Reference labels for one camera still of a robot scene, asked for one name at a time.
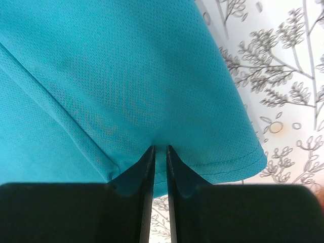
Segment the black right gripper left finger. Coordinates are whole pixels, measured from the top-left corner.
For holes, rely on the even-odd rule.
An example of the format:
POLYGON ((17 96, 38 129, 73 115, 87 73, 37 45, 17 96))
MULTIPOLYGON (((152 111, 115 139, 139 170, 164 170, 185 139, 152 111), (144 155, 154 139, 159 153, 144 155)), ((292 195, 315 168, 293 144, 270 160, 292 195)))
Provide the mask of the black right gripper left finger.
POLYGON ((1 242, 148 242, 155 175, 150 146, 109 183, 1 186, 1 242))

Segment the teal t shirt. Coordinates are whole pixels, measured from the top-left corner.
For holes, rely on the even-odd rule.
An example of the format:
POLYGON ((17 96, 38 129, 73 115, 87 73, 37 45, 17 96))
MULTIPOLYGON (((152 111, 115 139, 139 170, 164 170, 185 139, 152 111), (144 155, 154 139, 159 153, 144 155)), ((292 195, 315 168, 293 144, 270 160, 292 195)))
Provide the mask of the teal t shirt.
POLYGON ((211 183, 267 164, 194 1, 1 1, 1 183, 109 182, 166 147, 211 183))

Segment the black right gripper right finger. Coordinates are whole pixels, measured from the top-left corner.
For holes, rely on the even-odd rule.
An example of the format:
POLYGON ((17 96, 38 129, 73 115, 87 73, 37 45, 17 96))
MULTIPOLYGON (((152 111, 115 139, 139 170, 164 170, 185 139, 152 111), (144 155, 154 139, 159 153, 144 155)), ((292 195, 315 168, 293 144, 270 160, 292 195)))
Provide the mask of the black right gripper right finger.
POLYGON ((323 242, 323 211, 298 185, 213 185, 167 147, 172 242, 323 242))

